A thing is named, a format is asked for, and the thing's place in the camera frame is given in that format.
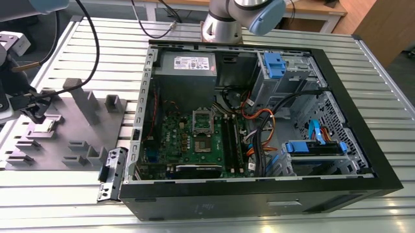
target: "motherboard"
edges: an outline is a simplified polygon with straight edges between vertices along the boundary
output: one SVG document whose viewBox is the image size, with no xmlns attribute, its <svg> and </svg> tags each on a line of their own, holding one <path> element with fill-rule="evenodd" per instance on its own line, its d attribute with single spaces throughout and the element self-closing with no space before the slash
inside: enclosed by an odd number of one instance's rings
<svg viewBox="0 0 415 233">
<path fill-rule="evenodd" d="M 157 149 L 144 149 L 148 161 L 140 165 L 140 177 L 168 180 L 248 176 L 241 132 L 244 119 L 212 110 L 164 116 L 161 144 Z"/>
</svg>

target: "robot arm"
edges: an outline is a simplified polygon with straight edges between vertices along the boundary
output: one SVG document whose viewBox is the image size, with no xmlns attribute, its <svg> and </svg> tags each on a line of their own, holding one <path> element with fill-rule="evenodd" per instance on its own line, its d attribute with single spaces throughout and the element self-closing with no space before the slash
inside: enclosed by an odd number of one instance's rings
<svg viewBox="0 0 415 233">
<path fill-rule="evenodd" d="M 1 3 L 0 22 L 34 15 L 46 15 L 68 7 L 69 0 L 8 0 Z"/>
<path fill-rule="evenodd" d="M 284 12 L 284 0 L 210 0 L 202 38 L 208 42 L 238 43 L 241 26 L 254 35 L 264 35 L 280 22 Z"/>
<path fill-rule="evenodd" d="M 69 0 L 12 0 L 0 8 L 0 22 L 48 14 L 66 8 Z M 12 72 L 18 67 L 10 54 L 21 56 L 29 42 L 16 33 L 0 33 L 0 123 L 16 119 L 22 113 L 34 123 L 42 123 L 49 100 L 32 101 L 38 95 L 26 81 L 24 72 Z"/>
</svg>

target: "side panel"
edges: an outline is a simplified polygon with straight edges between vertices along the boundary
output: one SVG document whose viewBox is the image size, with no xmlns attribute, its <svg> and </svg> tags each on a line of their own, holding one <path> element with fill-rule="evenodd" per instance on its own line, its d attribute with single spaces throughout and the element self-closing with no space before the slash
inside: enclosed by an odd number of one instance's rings
<svg viewBox="0 0 415 233">
<path fill-rule="evenodd" d="M 122 199 L 141 221 L 330 212 L 371 193 L 306 192 Z"/>
</svg>

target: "gray robot arm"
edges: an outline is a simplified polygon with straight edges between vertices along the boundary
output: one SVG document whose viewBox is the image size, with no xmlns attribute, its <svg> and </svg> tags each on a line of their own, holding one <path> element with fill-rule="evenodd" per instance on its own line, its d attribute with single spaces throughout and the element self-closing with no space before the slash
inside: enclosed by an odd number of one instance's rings
<svg viewBox="0 0 415 233">
<path fill-rule="evenodd" d="M 284 0 L 210 0 L 202 24 L 204 40 L 234 44 L 241 39 L 241 26 L 254 35 L 264 35 L 284 12 Z"/>
<path fill-rule="evenodd" d="M 68 7 L 69 0 L 4 0 L 0 7 L 0 22 L 46 15 Z"/>
</svg>

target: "metal bracket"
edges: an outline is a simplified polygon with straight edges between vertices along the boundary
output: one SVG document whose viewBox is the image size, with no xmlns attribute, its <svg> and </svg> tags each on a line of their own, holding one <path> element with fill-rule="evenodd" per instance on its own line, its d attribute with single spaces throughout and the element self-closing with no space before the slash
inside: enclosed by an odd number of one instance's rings
<svg viewBox="0 0 415 233">
<path fill-rule="evenodd" d="M 1 45 L 5 51 L 8 51 L 13 47 L 17 40 L 18 37 L 16 37 L 14 35 L 0 34 L 0 42 L 2 42 Z"/>
<path fill-rule="evenodd" d="M 126 154 L 128 150 L 122 147 L 114 148 L 108 152 L 106 162 L 97 178 L 101 182 L 96 199 L 97 202 L 109 200 L 120 201 L 117 196 L 122 181 Z"/>
</svg>

